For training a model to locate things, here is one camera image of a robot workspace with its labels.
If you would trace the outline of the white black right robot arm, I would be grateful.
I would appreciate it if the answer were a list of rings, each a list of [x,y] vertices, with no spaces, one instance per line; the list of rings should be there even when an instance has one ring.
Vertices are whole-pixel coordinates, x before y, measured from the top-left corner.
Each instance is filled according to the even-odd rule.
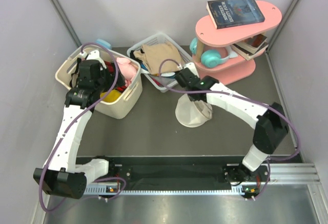
[[[175,76],[189,100],[222,108],[254,129],[253,144],[235,173],[236,181],[252,180],[257,176],[261,164],[275,152],[289,133],[282,106],[279,103],[269,106],[251,101],[211,76],[198,77],[193,67],[190,63]]]

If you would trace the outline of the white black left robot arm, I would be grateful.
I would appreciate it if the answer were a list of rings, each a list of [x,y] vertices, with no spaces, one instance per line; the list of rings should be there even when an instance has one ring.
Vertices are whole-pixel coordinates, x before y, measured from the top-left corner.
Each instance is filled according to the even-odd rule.
[[[83,52],[77,58],[76,84],[66,94],[64,115],[52,152],[42,168],[35,168],[33,179],[41,192],[80,199],[86,187],[98,178],[111,181],[116,169],[104,157],[78,166],[77,152],[84,129],[101,94],[122,81],[117,66],[110,71],[99,50]]]

